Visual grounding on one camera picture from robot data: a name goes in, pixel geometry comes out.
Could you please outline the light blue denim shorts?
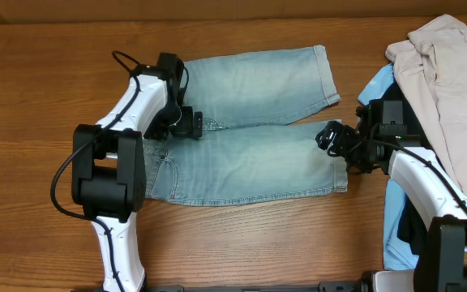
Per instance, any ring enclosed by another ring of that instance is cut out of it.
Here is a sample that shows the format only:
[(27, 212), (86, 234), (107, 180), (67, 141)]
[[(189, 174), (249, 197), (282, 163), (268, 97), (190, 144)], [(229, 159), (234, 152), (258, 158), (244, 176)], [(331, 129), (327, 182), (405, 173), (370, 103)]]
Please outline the light blue denim shorts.
[(203, 134), (144, 142), (147, 198), (219, 207), (346, 190), (345, 161), (315, 140), (324, 123), (307, 121), (340, 100), (322, 45), (186, 68), (184, 101), (203, 114)]

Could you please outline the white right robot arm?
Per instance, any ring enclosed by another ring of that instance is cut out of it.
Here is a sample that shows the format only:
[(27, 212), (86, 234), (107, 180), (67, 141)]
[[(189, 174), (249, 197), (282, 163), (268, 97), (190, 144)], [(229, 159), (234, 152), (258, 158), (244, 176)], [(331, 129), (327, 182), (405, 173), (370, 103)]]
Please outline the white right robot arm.
[(401, 124), (363, 130), (331, 121), (315, 141), (363, 174), (382, 169), (405, 191), (427, 230), (414, 269), (367, 273), (360, 291), (467, 291), (467, 198), (420, 135), (407, 134)]

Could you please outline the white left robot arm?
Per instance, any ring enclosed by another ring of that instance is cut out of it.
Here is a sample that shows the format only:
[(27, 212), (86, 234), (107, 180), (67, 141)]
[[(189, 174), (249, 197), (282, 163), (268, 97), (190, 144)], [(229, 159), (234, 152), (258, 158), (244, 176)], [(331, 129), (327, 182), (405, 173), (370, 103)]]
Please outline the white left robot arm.
[(168, 135), (198, 139), (203, 115), (182, 101), (190, 79), (181, 62), (129, 71), (130, 84), (113, 110), (74, 132), (72, 198), (98, 239), (105, 278), (102, 291), (143, 291), (137, 213), (147, 186), (144, 139)]

